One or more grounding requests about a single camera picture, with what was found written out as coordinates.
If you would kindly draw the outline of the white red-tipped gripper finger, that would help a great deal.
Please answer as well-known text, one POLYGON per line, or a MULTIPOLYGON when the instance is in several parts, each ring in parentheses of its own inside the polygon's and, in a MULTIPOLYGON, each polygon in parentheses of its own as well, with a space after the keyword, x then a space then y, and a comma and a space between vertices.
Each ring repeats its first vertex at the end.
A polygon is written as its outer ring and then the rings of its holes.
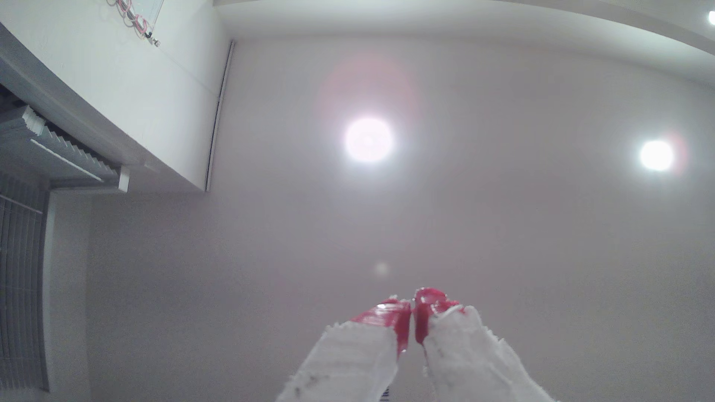
POLYGON ((276 401, 379 401, 407 349, 411 302, 390 297, 326 327, 276 401))
POLYGON ((413 314, 436 401, 553 401, 474 306, 420 288, 413 314))

